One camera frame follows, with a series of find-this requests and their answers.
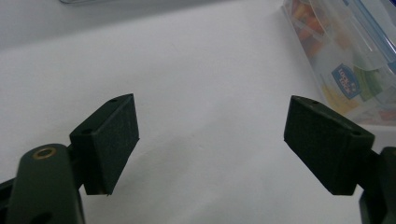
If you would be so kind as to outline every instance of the colorful packaging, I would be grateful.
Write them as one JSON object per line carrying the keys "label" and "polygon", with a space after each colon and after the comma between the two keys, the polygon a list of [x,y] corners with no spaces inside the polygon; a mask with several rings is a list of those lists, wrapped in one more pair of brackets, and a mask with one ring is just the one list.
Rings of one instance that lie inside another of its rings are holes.
{"label": "colorful packaging", "polygon": [[326,103],[359,124],[396,126],[396,6],[285,0]]}

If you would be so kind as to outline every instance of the white background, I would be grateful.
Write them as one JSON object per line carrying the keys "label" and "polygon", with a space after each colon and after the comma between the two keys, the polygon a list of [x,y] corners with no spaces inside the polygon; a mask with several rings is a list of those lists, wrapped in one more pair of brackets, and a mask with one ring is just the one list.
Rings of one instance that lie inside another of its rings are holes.
{"label": "white background", "polygon": [[[0,2],[0,181],[20,157],[134,93],[141,140],[87,223],[360,223],[283,142],[290,96],[321,100],[281,0]],[[375,149],[396,145],[390,131]]]}

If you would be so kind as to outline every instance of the transparent plastic box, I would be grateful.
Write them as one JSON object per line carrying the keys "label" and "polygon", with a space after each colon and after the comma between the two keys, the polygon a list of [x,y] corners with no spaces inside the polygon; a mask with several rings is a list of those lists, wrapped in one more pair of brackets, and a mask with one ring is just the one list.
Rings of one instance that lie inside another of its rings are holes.
{"label": "transparent plastic box", "polygon": [[396,6],[390,0],[285,0],[327,105],[359,124],[396,126]]}

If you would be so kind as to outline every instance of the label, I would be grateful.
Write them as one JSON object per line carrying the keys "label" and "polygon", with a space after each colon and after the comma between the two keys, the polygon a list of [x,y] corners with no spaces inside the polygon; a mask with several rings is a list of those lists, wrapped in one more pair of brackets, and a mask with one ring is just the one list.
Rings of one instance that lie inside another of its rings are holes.
{"label": "label", "polygon": [[352,99],[361,93],[359,81],[348,66],[341,64],[332,71],[332,76],[347,99]]}

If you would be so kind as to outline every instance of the brass insert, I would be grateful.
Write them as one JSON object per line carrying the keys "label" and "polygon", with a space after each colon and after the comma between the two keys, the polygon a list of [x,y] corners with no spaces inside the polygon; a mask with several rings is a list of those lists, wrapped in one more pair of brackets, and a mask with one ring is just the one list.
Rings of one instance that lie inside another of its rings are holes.
{"label": "brass insert", "polygon": [[43,147],[40,148],[33,154],[33,158],[35,160],[44,160],[48,157],[53,156],[56,153],[56,148],[55,147]]}

